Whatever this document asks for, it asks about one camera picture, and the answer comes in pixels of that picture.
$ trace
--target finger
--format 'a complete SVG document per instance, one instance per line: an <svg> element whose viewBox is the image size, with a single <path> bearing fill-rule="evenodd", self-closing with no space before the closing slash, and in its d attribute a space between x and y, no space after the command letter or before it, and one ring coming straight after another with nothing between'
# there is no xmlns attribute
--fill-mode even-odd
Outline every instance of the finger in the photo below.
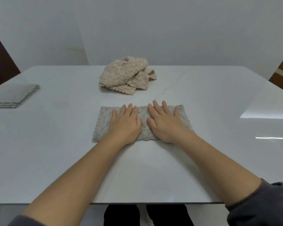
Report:
<svg viewBox="0 0 283 226"><path fill-rule="evenodd" d="M157 125L152 118L147 118L147 123L152 130L156 129Z"/></svg>
<svg viewBox="0 0 283 226"><path fill-rule="evenodd" d="M134 106L134 108L132 109L131 117L137 118L137 107L136 106Z"/></svg>
<svg viewBox="0 0 283 226"><path fill-rule="evenodd" d="M175 106L174 116L175 116L175 117L180 117L178 106Z"/></svg>
<svg viewBox="0 0 283 226"><path fill-rule="evenodd" d="M153 108L151 104L148 104L148 108L149 108L151 117L153 117L154 119L159 117L159 113Z"/></svg>
<svg viewBox="0 0 283 226"><path fill-rule="evenodd" d="M140 129L142 128L142 118L141 117L137 118L136 124L137 124L138 128L140 128Z"/></svg>
<svg viewBox="0 0 283 226"><path fill-rule="evenodd" d="M121 111L119 112L119 117L122 117L125 111L126 111L126 105L123 105Z"/></svg>
<svg viewBox="0 0 283 226"><path fill-rule="evenodd" d="M155 110L160 114L160 115L165 115L166 113L164 112L164 110L158 105L157 101L153 101L153 106L155 108Z"/></svg>
<svg viewBox="0 0 283 226"><path fill-rule="evenodd" d="M116 118L117 118L117 111L114 108L112 110L112 115L111 115L111 120L110 121L114 121Z"/></svg>
<svg viewBox="0 0 283 226"><path fill-rule="evenodd" d="M170 112L168 106L166 105L166 101L162 101L162 108L164 109L164 112L165 112L166 114L171 114L171 112Z"/></svg>
<svg viewBox="0 0 283 226"><path fill-rule="evenodd" d="M132 103L130 103L128 108L126 109L125 116L130 116L131 113L132 113Z"/></svg>

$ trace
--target white wall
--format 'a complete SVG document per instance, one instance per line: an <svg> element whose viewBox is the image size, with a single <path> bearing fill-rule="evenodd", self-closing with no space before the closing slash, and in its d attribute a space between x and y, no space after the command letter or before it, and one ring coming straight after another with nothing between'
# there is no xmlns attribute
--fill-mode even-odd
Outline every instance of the white wall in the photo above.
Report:
<svg viewBox="0 0 283 226"><path fill-rule="evenodd" d="M283 60L283 0L72 0L89 63L241 65L268 79Z"/></svg>
<svg viewBox="0 0 283 226"><path fill-rule="evenodd" d="M88 65L70 0L0 0L0 41L20 71Z"/></svg>

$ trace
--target forearm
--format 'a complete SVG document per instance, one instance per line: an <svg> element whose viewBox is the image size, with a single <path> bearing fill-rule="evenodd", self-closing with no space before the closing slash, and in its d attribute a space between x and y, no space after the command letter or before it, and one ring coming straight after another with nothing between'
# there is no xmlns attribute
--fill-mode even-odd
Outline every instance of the forearm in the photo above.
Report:
<svg viewBox="0 0 283 226"><path fill-rule="evenodd" d="M202 140L194 132L184 132L175 144L190 156L226 205L249 196L261 184L259 177Z"/></svg>
<svg viewBox="0 0 283 226"><path fill-rule="evenodd" d="M79 225L107 168L123 144L106 135L23 212L45 225Z"/></svg>

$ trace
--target gray towel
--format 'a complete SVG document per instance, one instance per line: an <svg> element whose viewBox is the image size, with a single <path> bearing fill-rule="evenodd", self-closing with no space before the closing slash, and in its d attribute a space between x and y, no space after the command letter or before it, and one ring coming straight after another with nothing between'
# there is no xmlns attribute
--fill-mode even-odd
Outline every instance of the gray towel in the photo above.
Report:
<svg viewBox="0 0 283 226"><path fill-rule="evenodd" d="M18 108L40 89L34 84L4 84L0 86L0 108Z"/></svg>
<svg viewBox="0 0 283 226"><path fill-rule="evenodd" d="M97 119L97 125L93 133L94 142L98 142L108 132L112 110L114 108L116 109L118 115L121 110L121 107L104 107L104 106L101 107L100 114ZM168 108L172 113L174 113L175 106L170 105L168 106ZM184 122L186 128L193 130L190 121L186 115L186 112L184 111L183 105L179 105L178 109L181 120ZM137 117L141 117L142 120L141 133L137 138L137 140L158 140L158 137L156 137L153 134L152 130L147 124L147 118L150 117L148 107L147 106L137 107L137 111L138 111Z"/></svg>

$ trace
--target floor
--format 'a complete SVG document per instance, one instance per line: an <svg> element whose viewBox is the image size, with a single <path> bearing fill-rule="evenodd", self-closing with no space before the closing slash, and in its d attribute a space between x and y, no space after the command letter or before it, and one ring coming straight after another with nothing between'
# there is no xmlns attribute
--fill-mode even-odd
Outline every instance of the floor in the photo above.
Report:
<svg viewBox="0 0 283 226"><path fill-rule="evenodd" d="M16 215L21 213L26 205L0 205L0 226L7 225ZM140 209L140 225L146 226L145 204L138 204ZM195 226L227 226L228 211L222 204L186 205ZM80 226L103 225L104 212L107 205L90 205Z"/></svg>

